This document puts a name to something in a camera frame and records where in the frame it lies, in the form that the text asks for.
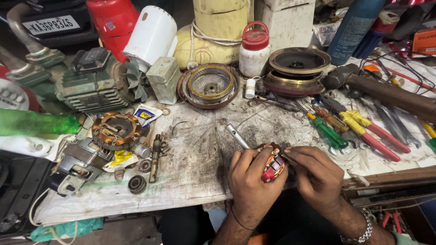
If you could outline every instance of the red handle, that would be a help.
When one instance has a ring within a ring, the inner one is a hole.
[[[386,225],[388,224],[389,218],[391,217],[391,214],[388,211],[383,211],[383,213],[385,214],[385,217],[383,218],[383,223],[381,224],[381,226],[383,228],[386,228]]]
[[[269,35],[268,27],[266,27],[265,23],[256,20],[256,21],[253,21],[253,22],[249,23],[249,24],[244,28],[244,31],[242,32],[242,39],[245,39],[245,37],[246,37],[246,33],[247,33],[247,29],[248,29],[250,26],[254,25],[254,24],[259,24],[259,25],[261,25],[261,26],[263,27],[263,29],[266,30],[266,34]]]
[[[380,138],[389,142],[389,144],[393,145],[398,151],[406,154],[411,152],[410,148],[408,148],[405,144],[401,143],[401,141],[397,140],[394,136],[392,136],[392,134],[386,132],[386,130],[382,129],[378,125],[371,123],[366,128],[374,132],[376,135],[380,136]]]
[[[401,226],[400,226],[400,221],[398,220],[398,216],[400,216],[401,214],[399,212],[393,213],[392,214],[392,218],[394,219],[394,223],[395,223],[395,228],[397,228],[397,233],[401,234]]]
[[[369,146],[371,146],[374,149],[381,152],[386,158],[388,158],[394,162],[401,161],[401,158],[397,154],[393,153],[391,150],[389,150],[389,148],[385,147],[380,141],[376,140],[368,132],[365,132],[364,134],[362,134],[361,138]]]

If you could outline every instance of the hand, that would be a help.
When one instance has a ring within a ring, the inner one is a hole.
[[[235,203],[233,213],[238,221],[249,229],[254,229],[271,208],[282,192],[288,168],[273,181],[264,183],[260,180],[272,146],[265,147],[260,153],[246,149],[243,153],[235,151],[228,179]]]
[[[303,199],[323,216],[340,211],[344,171],[318,147],[288,147],[284,154],[294,161],[290,164],[295,168]]]

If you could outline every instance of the license plate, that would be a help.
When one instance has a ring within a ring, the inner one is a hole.
[[[77,22],[73,19],[73,17],[71,17],[71,15],[29,21],[23,23],[23,25],[33,35],[80,28],[79,24],[77,24]]]

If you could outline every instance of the workbench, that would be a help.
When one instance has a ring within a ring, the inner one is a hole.
[[[350,59],[357,65],[360,60]],[[387,67],[412,76],[408,71],[396,67],[393,63],[383,61]],[[434,78],[430,69],[417,62],[411,65],[429,79]],[[44,225],[103,217],[108,215],[146,212],[167,208],[177,208],[204,204],[214,201],[231,199],[232,194],[228,186],[228,167],[232,152],[242,150],[238,143],[225,130],[219,119],[225,118],[237,128],[239,133],[252,147],[264,142],[274,141],[292,146],[317,146],[327,152],[328,144],[324,138],[312,127],[308,118],[298,120],[291,113],[263,104],[256,107],[247,105],[243,98],[245,81],[241,80],[239,95],[227,106],[221,109],[204,110],[195,108],[187,103],[178,101],[175,105],[162,105],[150,98],[146,104],[156,108],[169,108],[168,116],[160,116],[150,125],[150,133],[144,139],[151,145],[156,134],[163,132],[168,137],[171,150],[167,157],[159,161],[158,179],[155,184],[147,184],[146,190],[140,195],[131,194],[127,188],[129,179],[141,174],[148,181],[149,174],[142,174],[138,167],[126,169],[124,179],[115,181],[112,173],[99,176],[93,183],[85,183],[74,196],[61,197],[54,191],[49,191],[47,197],[35,212],[35,221]],[[417,85],[406,81],[404,88],[415,91]],[[386,129],[375,112],[369,96],[361,100],[347,98],[339,91],[334,91],[336,99],[347,107],[356,109],[364,117]],[[425,94],[436,97],[433,92]],[[362,187],[362,182],[354,174],[368,176],[370,183],[380,182],[377,175],[388,173],[393,181],[401,181],[397,174],[402,170],[416,172],[412,179],[436,178],[435,154],[427,145],[428,134],[420,126],[416,117],[400,113],[409,131],[422,142],[420,149],[411,147],[410,154],[396,152],[401,162],[388,162],[378,152],[370,149],[346,149],[347,153],[333,156],[327,153],[333,161],[345,170],[345,188]],[[92,122],[86,122],[85,128]],[[429,167],[432,171],[422,169]]]

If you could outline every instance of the dark trousers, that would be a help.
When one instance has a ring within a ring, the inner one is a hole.
[[[313,210],[296,190],[286,190],[257,227],[276,245],[342,244],[336,229]],[[215,235],[201,205],[162,210],[160,232],[164,245],[202,245]]]

